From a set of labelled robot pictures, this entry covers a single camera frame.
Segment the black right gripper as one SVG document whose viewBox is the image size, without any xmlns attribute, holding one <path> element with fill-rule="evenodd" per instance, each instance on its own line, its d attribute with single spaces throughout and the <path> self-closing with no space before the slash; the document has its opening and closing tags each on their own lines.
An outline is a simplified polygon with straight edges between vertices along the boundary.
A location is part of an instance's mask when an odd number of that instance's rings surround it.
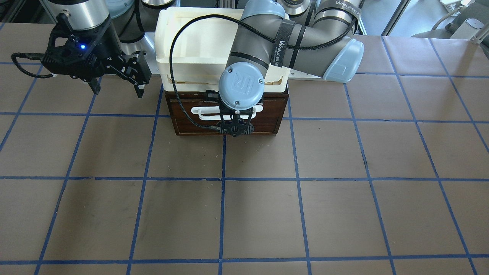
<svg viewBox="0 0 489 275">
<path fill-rule="evenodd" d="M 91 78 L 88 85 L 94 95 L 100 92 L 98 77 L 115 74 L 134 85 L 138 99 L 144 94 L 151 78 L 151 70 L 142 52 L 125 54 L 112 23 L 101 23 L 90 29 Z"/>
</svg>

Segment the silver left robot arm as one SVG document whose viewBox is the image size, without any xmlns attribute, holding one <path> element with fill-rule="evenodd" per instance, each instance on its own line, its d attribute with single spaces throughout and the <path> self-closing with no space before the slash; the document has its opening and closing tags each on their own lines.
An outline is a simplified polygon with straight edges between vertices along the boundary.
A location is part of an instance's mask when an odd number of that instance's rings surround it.
<svg viewBox="0 0 489 275">
<path fill-rule="evenodd" d="M 219 99 L 234 111 L 254 107 L 264 94 L 270 65 L 347 83 L 364 53 L 353 38 L 362 0 L 250 0 L 245 5 Z"/>
</svg>

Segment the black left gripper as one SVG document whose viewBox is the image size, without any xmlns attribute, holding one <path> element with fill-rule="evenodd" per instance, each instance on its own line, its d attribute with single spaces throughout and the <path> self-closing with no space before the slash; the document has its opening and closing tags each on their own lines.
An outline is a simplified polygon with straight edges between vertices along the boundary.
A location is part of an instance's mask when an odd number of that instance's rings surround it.
<svg viewBox="0 0 489 275">
<path fill-rule="evenodd" d="M 255 105 L 263 105 L 264 93 L 252 92 L 250 97 L 244 95 L 230 95 L 227 92 L 219 93 L 214 90 L 206 91 L 206 103 L 215 103 L 220 108 L 227 108 L 234 111 L 244 111 L 251 115 Z"/>
</svg>

